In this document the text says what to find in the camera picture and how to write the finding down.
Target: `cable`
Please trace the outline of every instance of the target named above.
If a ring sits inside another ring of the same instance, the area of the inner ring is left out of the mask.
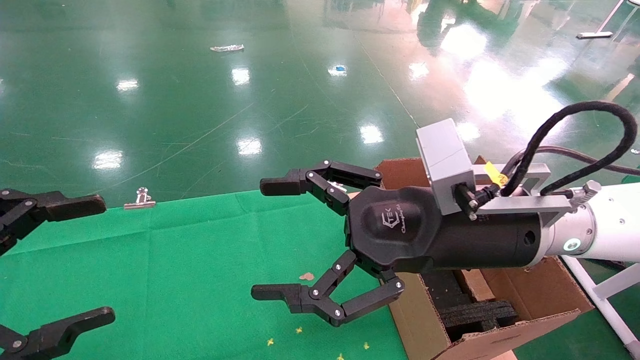
[[[611,113],[617,116],[620,119],[620,121],[622,121],[622,124],[624,125],[624,128],[625,128],[625,133],[622,136],[620,143],[618,144],[618,146],[616,146],[616,148],[612,152],[610,152],[604,158],[578,171],[572,172],[571,174],[564,176],[560,180],[550,185],[547,185],[546,187],[544,187],[544,189],[542,189],[542,191],[540,191],[541,195],[546,195],[547,193],[557,190],[562,186],[565,186],[582,177],[590,175],[606,167],[607,165],[611,165],[614,161],[620,159],[631,148],[631,146],[633,146],[636,140],[637,124],[634,116],[622,106],[616,105],[610,102],[603,102],[603,101],[578,102],[577,104],[569,105],[561,109],[559,112],[551,115],[551,117],[547,121],[545,121],[545,123],[542,124],[542,126],[540,126],[540,128],[536,131],[536,133],[533,135],[533,137],[529,141],[529,144],[527,145],[527,148],[522,156],[522,160],[520,164],[516,167],[513,177],[511,177],[507,185],[500,191],[500,194],[502,196],[509,196],[516,190],[518,185],[522,182],[525,175],[527,174],[529,165],[531,165],[533,156],[536,154],[536,151],[538,150],[540,143],[542,142],[542,140],[544,140],[546,135],[549,134],[549,131],[551,131],[551,129],[553,129],[553,127],[558,122],[562,121],[565,117],[569,115],[573,115],[582,111],[591,111],[591,110],[605,111],[607,113]]]
[[[511,159],[509,159],[509,161],[507,161],[507,163],[504,165],[504,168],[502,169],[503,174],[507,175],[507,177],[511,177],[513,175],[512,173],[515,170],[515,167],[520,163],[520,160],[522,160],[524,151],[525,149],[518,151],[514,156],[511,157]],[[583,154],[579,151],[575,151],[575,150],[567,149],[566,147],[555,146],[555,145],[542,145],[538,147],[538,150],[536,150],[536,154],[541,154],[541,153],[563,155],[587,164],[593,164],[594,162],[598,161],[597,159],[594,159],[591,156],[587,154]],[[619,165],[607,165],[604,167],[604,169],[610,170],[613,172],[619,172],[625,175],[640,176],[640,168],[621,167]]]

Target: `glossy green floor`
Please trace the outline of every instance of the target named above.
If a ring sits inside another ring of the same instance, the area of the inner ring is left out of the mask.
[[[110,207],[139,186],[158,201],[252,190],[326,158],[418,156],[414,130],[448,117],[472,156],[506,161],[566,104],[640,112],[637,15],[621,27],[632,7],[611,20],[615,39],[575,39],[615,2],[0,0],[0,184]],[[229,44],[246,49],[209,49]],[[602,156],[621,134],[590,113],[547,142]],[[578,168],[540,161],[556,177]],[[518,355],[623,358],[597,312],[579,321]]]

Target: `yellow tag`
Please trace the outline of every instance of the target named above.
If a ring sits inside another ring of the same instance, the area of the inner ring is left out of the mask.
[[[500,186],[507,185],[507,183],[509,182],[509,178],[506,175],[501,174],[498,169],[495,168],[495,166],[491,163],[491,161],[488,161],[486,163],[486,165],[484,166],[484,171],[486,171],[486,174],[489,175],[489,178],[492,182]]]

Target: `small paper scrap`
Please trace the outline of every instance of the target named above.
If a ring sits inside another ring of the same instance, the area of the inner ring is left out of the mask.
[[[311,281],[311,280],[313,280],[315,278],[316,277],[314,276],[314,274],[311,274],[310,272],[307,272],[304,275],[301,275],[299,279],[300,280],[309,280],[309,281]]]
[[[244,44],[240,45],[228,45],[228,46],[214,46],[210,47],[211,50],[217,53],[224,53],[225,51],[238,51],[244,49]]]

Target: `cardboard box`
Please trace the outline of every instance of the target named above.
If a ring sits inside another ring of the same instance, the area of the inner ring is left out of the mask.
[[[476,163],[483,163],[478,158]],[[383,187],[429,186],[420,158],[385,160],[376,167]],[[451,342],[429,291],[418,274],[400,273],[405,291],[389,308],[409,360],[490,360],[542,336],[593,309],[559,259],[545,258],[529,269],[499,268],[462,274],[470,295],[508,300],[519,315],[509,327],[463,335]],[[477,277],[481,274],[486,281]]]

